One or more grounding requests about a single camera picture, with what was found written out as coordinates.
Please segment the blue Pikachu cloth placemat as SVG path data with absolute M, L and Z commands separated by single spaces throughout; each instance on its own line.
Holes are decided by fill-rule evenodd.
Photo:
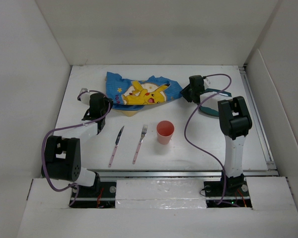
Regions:
M 151 76 L 147 80 L 131 80 L 107 72 L 106 95 L 113 100 L 113 109 L 131 117 L 145 106 L 167 103 L 182 97 L 177 81 Z

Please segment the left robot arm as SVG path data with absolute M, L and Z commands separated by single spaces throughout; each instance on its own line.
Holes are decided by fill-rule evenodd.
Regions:
M 80 124 L 56 128 L 45 135 L 41 149 L 41 173 L 52 190 L 61 192 L 82 186 L 89 196 L 100 193 L 99 175 L 81 165 L 80 146 L 102 131 L 112 107 L 112 99 L 93 90 L 89 95 L 89 108 Z

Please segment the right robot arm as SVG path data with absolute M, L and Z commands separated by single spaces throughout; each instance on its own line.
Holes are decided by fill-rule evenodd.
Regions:
M 187 102 L 194 102 L 200 109 L 203 104 L 218 112 L 220 129 L 225 137 L 225 160 L 221 180 L 204 183 L 205 196 L 231 196 L 244 184 L 242 169 L 243 147 L 246 136 L 252 128 L 252 120 L 245 99 L 231 97 L 223 90 L 209 90 L 204 86 L 205 76 L 189 77 L 189 84 L 181 91 Z

